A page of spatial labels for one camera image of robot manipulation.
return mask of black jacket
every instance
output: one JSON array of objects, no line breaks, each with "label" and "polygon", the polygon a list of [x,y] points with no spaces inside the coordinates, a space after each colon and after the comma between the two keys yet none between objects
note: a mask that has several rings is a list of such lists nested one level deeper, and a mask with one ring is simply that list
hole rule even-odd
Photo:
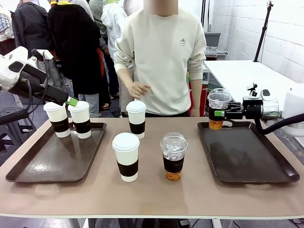
[{"label": "black jacket", "polygon": [[48,29],[47,11],[32,2],[23,3],[12,15],[16,46],[24,46],[31,56],[32,49],[54,50],[54,41]]},{"label": "black jacket", "polygon": [[98,94],[102,79],[98,26],[81,6],[73,4],[53,6],[48,18],[63,74],[72,79],[74,93]]}]

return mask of sweatshirt logo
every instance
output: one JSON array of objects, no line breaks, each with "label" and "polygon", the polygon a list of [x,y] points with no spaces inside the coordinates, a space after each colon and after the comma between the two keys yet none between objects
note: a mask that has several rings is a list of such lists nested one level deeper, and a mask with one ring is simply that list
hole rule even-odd
[{"label": "sweatshirt logo", "polygon": [[180,45],[185,46],[185,44],[186,44],[185,39],[181,39],[180,41],[181,41],[181,42],[180,42]]}]

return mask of brown tray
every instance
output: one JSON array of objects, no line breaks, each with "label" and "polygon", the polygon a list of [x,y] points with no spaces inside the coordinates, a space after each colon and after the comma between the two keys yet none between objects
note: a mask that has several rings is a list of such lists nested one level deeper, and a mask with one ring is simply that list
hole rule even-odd
[{"label": "brown tray", "polygon": [[89,171],[105,132],[105,123],[91,123],[92,136],[79,139],[73,124],[71,135],[57,138],[53,127],[30,148],[7,174],[10,182],[76,182]]},{"label": "brown tray", "polygon": [[228,183],[288,183],[300,175],[260,134],[252,122],[230,121],[232,127],[209,129],[209,123],[198,123],[199,136],[215,176]]}]

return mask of gray bin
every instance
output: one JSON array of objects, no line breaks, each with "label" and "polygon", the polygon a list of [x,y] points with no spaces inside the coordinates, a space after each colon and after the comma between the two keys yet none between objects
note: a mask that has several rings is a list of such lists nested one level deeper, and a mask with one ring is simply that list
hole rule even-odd
[{"label": "gray bin", "polygon": [[218,32],[205,32],[206,42],[208,47],[218,47],[220,33]]}]

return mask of clear plastic cup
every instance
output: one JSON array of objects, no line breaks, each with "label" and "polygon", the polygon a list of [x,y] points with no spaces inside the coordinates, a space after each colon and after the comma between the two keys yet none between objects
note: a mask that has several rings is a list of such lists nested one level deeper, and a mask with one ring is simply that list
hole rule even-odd
[{"label": "clear plastic cup", "polygon": [[[228,90],[217,88],[213,89],[209,95],[209,107],[216,110],[225,110],[228,108],[229,102],[231,102],[231,95]],[[209,128],[212,130],[222,129],[224,121],[215,121],[209,119]]]},{"label": "clear plastic cup", "polygon": [[177,181],[181,177],[187,148],[187,140],[180,133],[169,133],[163,137],[161,141],[163,164],[169,180]]}]

